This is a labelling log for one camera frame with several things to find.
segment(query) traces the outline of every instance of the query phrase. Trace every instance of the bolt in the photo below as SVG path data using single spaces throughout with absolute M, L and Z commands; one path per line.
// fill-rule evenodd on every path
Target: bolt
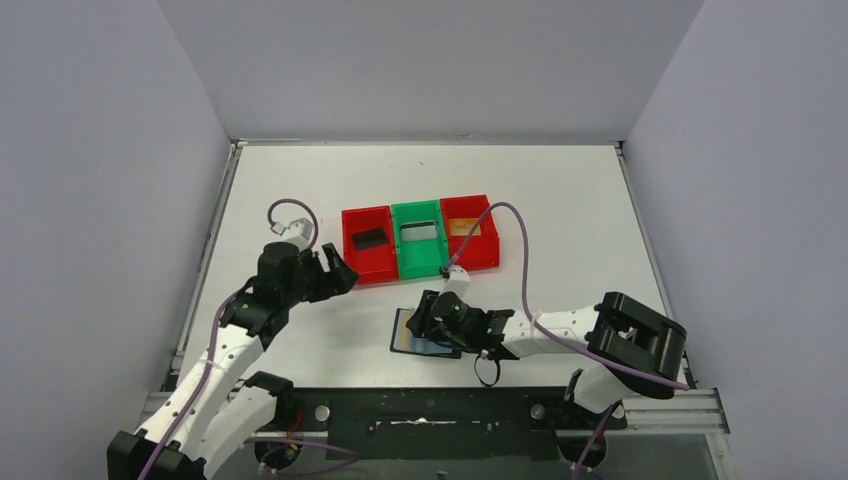
M 541 420 L 545 418 L 545 407 L 539 405 L 538 403 L 530 407 L 530 417 L 534 420 Z
M 315 407 L 315 420 L 326 422 L 330 418 L 330 407 L 326 405 L 318 405 Z

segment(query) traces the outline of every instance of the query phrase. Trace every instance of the green tray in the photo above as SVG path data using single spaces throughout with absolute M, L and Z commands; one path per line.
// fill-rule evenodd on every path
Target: green tray
M 392 205 L 400 278 L 430 277 L 448 261 L 442 208 L 438 200 Z

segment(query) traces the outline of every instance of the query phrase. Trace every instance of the cable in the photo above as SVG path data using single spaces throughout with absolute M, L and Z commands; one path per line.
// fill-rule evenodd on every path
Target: cable
M 477 358 L 474 359 L 474 375 L 477 375 L 477 380 L 480 382 L 480 385 L 483 385 L 486 388 L 494 387 L 501 379 L 501 361 L 493 360 L 493 362 L 495 362 L 495 368 L 497 369 L 495 373 L 495 381 L 492 383 L 486 383 L 480 377 L 480 372 L 477 371 L 477 362 L 479 362 L 481 358 L 483 358 L 483 354 L 478 353 Z
M 232 295 L 227 297 L 224 300 L 224 303 L 218 307 L 218 311 L 215 312 L 215 320 L 212 322 L 212 333 L 209 336 L 209 348 L 206 350 L 208 352 L 207 362 L 203 367 L 203 374 L 200 376 L 200 381 L 197 383 L 197 387 L 194 388 L 194 391 L 191 392 L 191 396 L 188 397 L 188 401 L 183 406 L 182 410 L 180 410 L 177 417 L 174 418 L 174 421 L 171 422 L 171 426 L 168 427 L 168 430 L 165 431 L 165 435 L 162 436 L 162 439 L 159 440 L 159 443 L 156 444 L 156 447 L 153 449 L 153 453 L 150 454 L 150 457 L 147 459 L 147 463 L 144 464 L 144 468 L 141 469 L 141 473 L 138 474 L 137 480 L 145 480 L 147 475 L 153 469 L 153 465 L 156 464 L 156 460 L 159 459 L 159 455 L 162 454 L 162 450 L 165 449 L 165 445 L 168 444 L 168 440 L 171 439 L 171 436 L 174 435 L 174 432 L 177 430 L 177 427 L 180 426 L 180 423 L 185 418 L 186 414 L 191 410 L 194 402 L 197 401 L 197 397 L 200 396 L 200 392 L 203 391 L 203 388 L 206 386 L 206 382 L 209 380 L 209 375 L 212 372 L 212 362 L 215 360 L 215 348 L 218 341 L 218 323 L 221 320 L 221 317 L 224 315 L 224 310 L 227 308 L 227 305 L 232 302 L 236 296 L 244 293 L 245 290 L 250 288 L 253 284 L 253 278 L 249 279 L 247 283 L 244 284 L 243 287 L 233 292 Z
M 462 255 L 462 252 L 465 250 L 465 247 L 468 246 L 468 242 L 471 241 L 471 237 L 474 234 L 474 232 L 477 230 L 477 228 L 480 226 L 480 223 L 482 223 L 483 219 L 486 218 L 486 216 L 489 215 L 492 212 L 492 210 L 494 210 L 497 207 L 506 207 L 510 211 L 512 211 L 512 213 L 515 215 L 516 220 L 518 220 L 518 226 L 521 227 L 521 236 L 524 240 L 524 268 L 522 269 L 522 272 L 521 272 L 521 304 L 522 304 L 522 307 L 524 308 L 524 314 L 527 315 L 527 319 L 530 320 L 531 322 L 533 322 L 534 317 L 533 317 L 533 314 L 530 312 L 530 306 L 527 303 L 527 271 L 528 271 L 529 263 L 530 263 L 530 240 L 527 237 L 527 227 L 524 225 L 524 219 L 521 217 L 521 214 L 518 213 L 518 210 L 514 206 L 512 206 L 512 204 L 507 203 L 507 202 L 497 202 L 497 203 L 493 203 L 493 204 L 489 205 L 489 208 L 487 208 L 486 211 L 483 212 L 483 214 L 480 215 L 479 218 L 477 218 L 477 222 L 471 228 L 471 231 L 468 233 L 468 235 L 466 235 L 465 240 L 462 241 L 462 245 L 460 245 L 459 249 L 450 258 L 450 261 L 448 261 L 446 268 L 452 267 L 457 262 L 457 260 L 459 260 L 460 255 Z M 641 378 L 643 380 L 648 380 L 648 381 L 654 382 L 658 385 L 662 385 L 664 387 L 671 387 L 671 388 L 674 388 L 674 389 L 677 389 L 677 390 L 689 390 L 689 386 L 686 385 L 686 384 L 683 384 L 683 383 L 680 383 L 680 382 L 675 382 L 674 380 L 669 380 L 667 378 L 663 378 L 663 377 L 660 377 L 658 375 L 645 373 L 645 372 L 636 370 L 635 368 L 631 368 L 631 367 L 628 367 L 626 365 L 616 363 L 612 360 L 606 359 L 604 357 L 601 357 L 600 355 L 596 355 L 596 354 L 590 352 L 589 349 L 585 345 L 583 345 L 582 343 L 576 342 L 574 340 L 569 340 L 567 338 L 558 337 L 558 336 L 554 335 L 553 332 L 551 332 L 550 330 L 548 330 L 544 326 L 539 325 L 538 323 L 535 323 L 535 326 L 536 326 L 536 328 L 539 329 L 540 332 L 547 335 L 551 340 L 553 340 L 553 341 L 559 343 L 560 345 L 562 345 L 562 346 L 564 346 L 568 349 L 571 349 L 571 350 L 573 350 L 573 351 L 575 351 L 575 352 L 577 352 L 577 353 L 579 353 L 579 354 L 581 354 L 585 357 L 589 357 L 592 360 L 604 365 L 607 368 L 610 368 L 612 370 L 617 370 L 619 372 L 626 373 L 628 375 L 632 375 L 634 377 L 638 377 L 638 378 Z
M 609 407 L 607 407 L 604 415 L 601 417 L 601 421 L 598 422 L 598 426 L 595 427 L 595 431 L 592 432 L 592 436 L 589 437 L 589 441 L 586 443 L 586 446 L 583 448 L 583 452 L 580 453 L 580 458 L 577 459 L 577 463 L 574 464 L 574 472 L 571 474 L 571 480 L 577 480 L 580 478 L 580 469 L 583 467 L 583 462 L 586 460 L 586 455 L 589 454 L 589 450 L 592 449 L 592 445 L 595 444 L 595 440 L 601 436 L 601 432 L 604 431 L 604 425 L 606 425 L 609 416 L 612 414 L 612 411 L 618 406 L 618 402 L 613 403 Z
M 260 468 L 262 468 L 264 466 L 265 460 L 269 456 L 284 450 L 289 445 L 298 445 L 298 446 L 301 446 L 301 447 L 321 448 L 321 449 L 324 449 L 324 450 L 327 450 L 327 451 L 343 453 L 343 454 L 351 457 L 350 460 L 346 460 L 344 462 L 337 463 L 335 465 L 329 465 L 329 466 L 326 466 L 326 467 L 317 468 L 315 470 L 306 470 L 306 471 L 299 471 L 299 472 L 289 472 L 289 471 L 286 471 L 286 470 L 276 470 L 275 471 L 275 473 L 277 475 L 282 475 L 282 476 L 285 476 L 285 477 L 306 477 L 306 476 L 309 476 L 309 475 L 319 475 L 319 474 L 322 474 L 322 473 L 333 472 L 333 471 L 336 471 L 340 468 L 344 468 L 348 465 L 351 465 L 351 464 L 359 461 L 359 454 L 354 452 L 353 450 L 348 450 L 346 448 L 337 447 L 335 445 L 328 445 L 326 443 L 307 442 L 305 440 L 294 440 L 294 439 L 291 439 L 291 438 L 282 438 L 282 437 L 253 437 L 253 438 L 248 438 L 247 440 L 245 440 L 244 443 L 260 443 L 260 442 L 282 443 L 283 444 L 282 447 L 275 448 L 275 449 L 265 453 L 265 455 L 262 455 L 262 458 L 259 459 Z
M 306 210 L 306 213 L 309 214 L 309 217 L 312 218 L 312 224 L 315 225 L 315 230 L 312 231 L 312 238 L 309 240 L 309 245 L 306 247 L 307 250 L 312 250 L 312 247 L 315 246 L 315 242 L 318 241 L 318 217 L 315 216 L 315 212 L 309 208 L 309 205 L 297 200 L 295 198 L 281 198 L 279 200 L 275 200 L 268 206 L 268 212 L 265 214 L 268 219 L 268 223 L 271 224 L 271 227 L 274 226 L 274 217 L 271 215 L 274 213 L 274 209 L 279 205 L 284 203 L 292 203 L 294 205 L 299 206 L 300 208 Z
M 289 437 L 291 437 L 292 434 L 294 434 L 294 432 L 296 432 L 297 429 L 300 428 L 300 425 L 302 423 L 303 423 L 303 410 L 298 410 L 297 411 L 297 420 L 295 420 L 294 425 L 290 429 L 288 429 L 288 431 L 286 432 L 286 433 L 289 434 Z

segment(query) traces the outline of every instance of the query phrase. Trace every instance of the white tabletop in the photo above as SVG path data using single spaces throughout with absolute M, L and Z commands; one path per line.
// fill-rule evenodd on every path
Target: white tabletop
M 530 236 L 529 302 L 534 311 L 598 303 L 617 290 L 664 312 L 627 186 L 612 146 L 246 146 L 214 247 L 186 360 L 205 348 L 215 309 L 256 272 L 262 247 L 278 237 L 265 211 L 277 198 L 309 204 L 318 245 L 342 252 L 341 211 L 485 193 L 521 211 Z M 280 206 L 286 223 L 304 216 Z M 521 234 L 494 212 L 501 266 L 472 272 L 465 300 L 483 309 L 520 309 Z M 245 376 L 264 370 L 297 387 L 474 387 L 473 356 L 460 360 L 392 353 L 395 310 L 417 305 L 439 278 L 357 287 L 295 307 L 290 323 Z M 591 362 L 537 355 L 503 362 L 498 386 L 565 385 Z M 481 375 L 494 367 L 481 365 Z

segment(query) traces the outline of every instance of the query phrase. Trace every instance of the gray wall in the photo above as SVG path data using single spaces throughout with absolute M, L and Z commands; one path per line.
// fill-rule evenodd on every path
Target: gray wall
M 625 154 L 743 478 L 845 478 L 848 3 L 707 0 Z
M 633 127 L 703 0 L 160 0 L 237 138 Z
M 153 0 L 0 2 L 0 478 L 105 478 L 163 378 L 227 138 Z

